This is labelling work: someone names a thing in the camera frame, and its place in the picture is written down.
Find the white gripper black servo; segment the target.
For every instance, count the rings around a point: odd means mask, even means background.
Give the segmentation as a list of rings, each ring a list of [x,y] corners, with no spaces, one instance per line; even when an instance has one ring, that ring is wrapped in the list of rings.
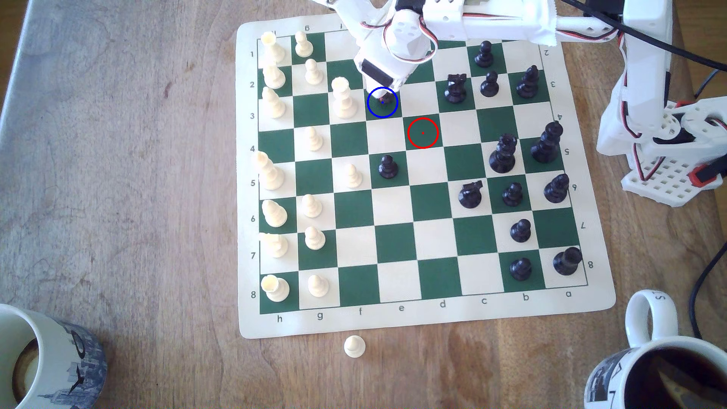
[[[399,10],[383,23],[361,21],[363,29],[357,42],[357,69],[364,89],[392,87],[400,91],[418,65],[431,59],[431,39],[421,20],[412,10]]]

